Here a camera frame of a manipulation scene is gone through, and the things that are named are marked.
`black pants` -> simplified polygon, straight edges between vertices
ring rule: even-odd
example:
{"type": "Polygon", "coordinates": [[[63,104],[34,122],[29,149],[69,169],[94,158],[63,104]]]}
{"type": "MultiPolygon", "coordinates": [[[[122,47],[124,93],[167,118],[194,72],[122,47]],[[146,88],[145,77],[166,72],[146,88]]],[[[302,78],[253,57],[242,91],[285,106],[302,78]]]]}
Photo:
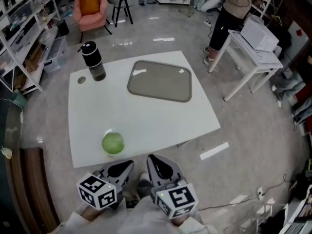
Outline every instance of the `black pants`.
{"type": "Polygon", "coordinates": [[[216,20],[214,33],[210,40],[210,47],[215,50],[220,50],[229,36],[229,29],[236,30],[240,24],[244,22],[243,19],[237,18],[227,12],[224,8],[221,9],[220,15],[216,20]]]}

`white coffee table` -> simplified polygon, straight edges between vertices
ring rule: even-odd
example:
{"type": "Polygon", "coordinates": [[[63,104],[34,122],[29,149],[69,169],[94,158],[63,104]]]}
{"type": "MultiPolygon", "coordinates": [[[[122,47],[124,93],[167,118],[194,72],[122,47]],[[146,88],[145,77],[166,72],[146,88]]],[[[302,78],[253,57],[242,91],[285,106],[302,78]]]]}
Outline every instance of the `white coffee table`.
{"type": "Polygon", "coordinates": [[[104,67],[107,76],[103,81],[94,81],[89,69],[70,76],[68,122],[74,167],[147,154],[220,128],[204,90],[181,51],[113,61],[104,67]],[[137,60],[189,69],[191,100],[181,103],[130,94],[127,83],[137,60]],[[83,84],[77,82],[80,77],[86,78],[83,84]],[[105,154],[101,145],[109,130],[120,133],[125,142],[124,150],[113,158],[105,154]]]}

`white floor tape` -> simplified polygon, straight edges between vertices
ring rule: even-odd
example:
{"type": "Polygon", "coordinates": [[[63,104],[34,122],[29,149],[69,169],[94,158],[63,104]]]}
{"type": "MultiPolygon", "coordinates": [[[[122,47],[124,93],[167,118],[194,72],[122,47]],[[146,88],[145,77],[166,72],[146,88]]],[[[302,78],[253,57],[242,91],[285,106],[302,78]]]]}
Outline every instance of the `white floor tape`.
{"type": "Polygon", "coordinates": [[[209,151],[204,152],[203,154],[200,155],[201,160],[207,159],[215,154],[217,154],[218,152],[226,149],[229,147],[229,144],[227,142],[223,143],[222,145],[219,145],[215,148],[212,148],[209,151]]]}

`gray epoxy floor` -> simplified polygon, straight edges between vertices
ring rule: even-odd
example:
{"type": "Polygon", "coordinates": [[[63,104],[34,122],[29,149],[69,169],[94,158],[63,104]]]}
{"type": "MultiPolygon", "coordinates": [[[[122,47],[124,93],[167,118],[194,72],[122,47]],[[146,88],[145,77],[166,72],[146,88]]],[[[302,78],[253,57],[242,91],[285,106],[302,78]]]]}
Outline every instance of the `gray epoxy floor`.
{"type": "MultiPolygon", "coordinates": [[[[171,147],[158,151],[177,162],[188,181],[193,183],[199,198],[200,209],[228,204],[239,195],[256,196],[256,190],[264,190],[283,181],[303,168],[309,155],[307,141],[299,131],[293,131],[289,104],[282,109],[276,105],[270,84],[264,84],[255,94],[249,89],[252,81],[245,85],[228,102],[223,97],[241,79],[242,74],[234,67],[227,54],[221,59],[220,72],[207,73],[203,64],[202,49],[209,43],[209,29],[204,25],[206,14],[195,11],[188,18],[178,12],[179,5],[146,5],[132,0],[130,8],[134,24],[124,13],[120,14],[118,27],[110,25],[113,35],[105,29],[86,32],[84,41],[94,40],[102,54],[103,62],[181,50],[197,75],[216,113],[221,128],[199,137],[182,148],[171,147]],[[163,41],[156,39],[174,39],[163,41]],[[199,155],[224,142],[229,148],[202,161],[199,155]]],[[[215,16],[210,16],[215,24],[215,16]]],[[[28,97],[24,114],[24,129],[21,147],[42,146],[45,168],[52,199],[61,221],[65,221],[81,203],[76,182],[99,168],[90,166],[74,169],[72,165],[68,134],[68,88],[72,72],[86,68],[81,53],[78,25],[70,27],[67,37],[70,55],[66,65],[59,71],[44,74],[41,84],[44,92],[34,91],[28,97]]],[[[135,169],[130,184],[146,169],[146,156],[133,158],[135,169]]],[[[276,202],[287,199],[287,184],[270,190],[266,198],[276,202]]],[[[202,211],[204,223],[212,224],[218,231],[241,219],[256,205],[251,201],[237,206],[202,211]]],[[[237,233],[245,218],[226,230],[237,233]]]]}

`black water bottle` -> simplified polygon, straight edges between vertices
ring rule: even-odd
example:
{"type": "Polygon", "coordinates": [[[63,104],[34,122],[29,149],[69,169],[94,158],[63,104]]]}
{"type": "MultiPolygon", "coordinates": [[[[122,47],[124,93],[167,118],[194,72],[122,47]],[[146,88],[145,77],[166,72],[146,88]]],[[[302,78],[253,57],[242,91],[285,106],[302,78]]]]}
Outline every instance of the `black water bottle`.
{"type": "Polygon", "coordinates": [[[82,50],[82,56],[93,79],[96,81],[103,80],[106,77],[106,73],[96,43],[94,41],[87,41],[81,46],[78,52],[80,50],[82,50]]]}

